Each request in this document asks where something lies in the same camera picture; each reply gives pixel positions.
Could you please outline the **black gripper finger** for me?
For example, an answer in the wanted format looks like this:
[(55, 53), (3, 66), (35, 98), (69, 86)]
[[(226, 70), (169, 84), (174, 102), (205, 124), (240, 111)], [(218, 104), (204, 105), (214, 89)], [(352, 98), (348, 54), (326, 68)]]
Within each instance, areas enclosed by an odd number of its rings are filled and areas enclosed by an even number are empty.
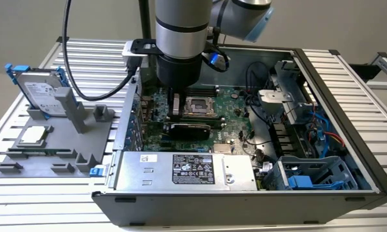
[(178, 117), (178, 108), (180, 108), (180, 94), (174, 90), (168, 88), (168, 117)]

